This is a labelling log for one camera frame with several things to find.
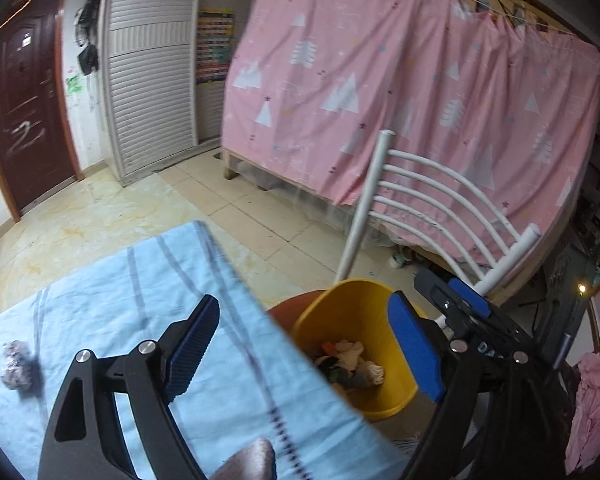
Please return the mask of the light blue bed sheet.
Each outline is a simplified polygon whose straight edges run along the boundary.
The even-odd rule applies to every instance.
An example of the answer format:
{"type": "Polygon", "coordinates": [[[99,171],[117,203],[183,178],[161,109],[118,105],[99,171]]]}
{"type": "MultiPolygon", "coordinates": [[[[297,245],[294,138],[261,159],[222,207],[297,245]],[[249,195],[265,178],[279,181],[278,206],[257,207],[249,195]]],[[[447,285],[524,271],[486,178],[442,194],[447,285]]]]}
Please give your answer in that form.
{"type": "Polygon", "coordinates": [[[407,464],[200,221],[0,314],[0,452],[23,479],[208,479],[257,442],[277,479],[396,479],[407,464]]]}

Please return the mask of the white metal chair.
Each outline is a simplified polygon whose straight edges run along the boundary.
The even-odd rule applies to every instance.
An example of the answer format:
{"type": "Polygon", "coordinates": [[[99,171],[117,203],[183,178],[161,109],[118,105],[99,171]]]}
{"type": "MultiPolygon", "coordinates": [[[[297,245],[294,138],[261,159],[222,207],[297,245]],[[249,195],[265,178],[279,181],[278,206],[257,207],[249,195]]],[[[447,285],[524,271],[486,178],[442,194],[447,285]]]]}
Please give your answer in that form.
{"type": "Polygon", "coordinates": [[[517,230],[471,180],[441,162],[397,150],[395,137],[388,129],[379,133],[335,281],[349,276],[372,226],[436,255],[482,296],[503,287],[532,252],[540,228],[530,223],[517,230]]]}

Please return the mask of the yellow plastic trash bin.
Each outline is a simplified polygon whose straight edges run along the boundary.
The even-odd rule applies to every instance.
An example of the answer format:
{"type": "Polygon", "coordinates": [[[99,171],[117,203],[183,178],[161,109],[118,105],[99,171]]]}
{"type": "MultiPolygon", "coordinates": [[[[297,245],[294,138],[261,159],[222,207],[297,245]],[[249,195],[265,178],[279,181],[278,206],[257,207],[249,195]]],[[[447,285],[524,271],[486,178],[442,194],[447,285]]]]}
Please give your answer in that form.
{"type": "Polygon", "coordinates": [[[398,414],[417,393],[389,325],[392,294],[369,280],[340,282],[313,300],[291,329],[297,347],[370,422],[398,414]]]}

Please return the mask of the colourful grid wall poster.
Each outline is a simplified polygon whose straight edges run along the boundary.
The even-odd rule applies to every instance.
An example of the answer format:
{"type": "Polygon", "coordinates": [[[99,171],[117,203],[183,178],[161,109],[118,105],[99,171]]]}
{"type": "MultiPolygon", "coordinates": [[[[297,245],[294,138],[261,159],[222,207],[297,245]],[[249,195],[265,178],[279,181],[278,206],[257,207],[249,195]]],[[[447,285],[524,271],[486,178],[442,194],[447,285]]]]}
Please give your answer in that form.
{"type": "Polygon", "coordinates": [[[203,10],[196,32],[196,84],[224,81],[232,59],[235,13],[203,10]]]}

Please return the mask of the white louvered wardrobe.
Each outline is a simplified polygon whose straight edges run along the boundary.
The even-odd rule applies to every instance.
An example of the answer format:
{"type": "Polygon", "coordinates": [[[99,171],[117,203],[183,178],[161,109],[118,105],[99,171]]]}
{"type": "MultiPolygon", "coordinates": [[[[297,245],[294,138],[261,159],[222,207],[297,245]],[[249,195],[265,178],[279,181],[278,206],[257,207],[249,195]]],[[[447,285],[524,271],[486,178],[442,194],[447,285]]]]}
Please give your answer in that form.
{"type": "Polygon", "coordinates": [[[102,0],[99,63],[108,143],[121,184],[217,148],[196,109],[199,0],[102,0]]]}

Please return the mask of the dark brown wooden door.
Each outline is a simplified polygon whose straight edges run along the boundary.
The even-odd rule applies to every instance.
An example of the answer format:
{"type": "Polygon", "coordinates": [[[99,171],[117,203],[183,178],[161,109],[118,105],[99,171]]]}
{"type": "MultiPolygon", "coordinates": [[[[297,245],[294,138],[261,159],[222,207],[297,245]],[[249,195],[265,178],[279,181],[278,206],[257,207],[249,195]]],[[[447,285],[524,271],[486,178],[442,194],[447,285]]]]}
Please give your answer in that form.
{"type": "Polygon", "coordinates": [[[82,180],[62,73],[66,0],[16,0],[0,26],[0,190],[12,220],[82,180]]]}

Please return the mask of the black bags hanging on wall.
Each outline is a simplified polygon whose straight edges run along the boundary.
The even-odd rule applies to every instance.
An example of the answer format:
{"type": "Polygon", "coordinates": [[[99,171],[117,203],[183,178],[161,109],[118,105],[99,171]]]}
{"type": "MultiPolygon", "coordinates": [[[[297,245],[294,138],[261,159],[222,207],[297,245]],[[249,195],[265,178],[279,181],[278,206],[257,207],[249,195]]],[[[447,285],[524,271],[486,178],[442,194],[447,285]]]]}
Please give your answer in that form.
{"type": "Polygon", "coordinates": [[[74,40],[80,48],[79,68],[84,76],[99,70],[97,27],[102,0],[85,0],[84,6],[74,17],[74,40]]]}

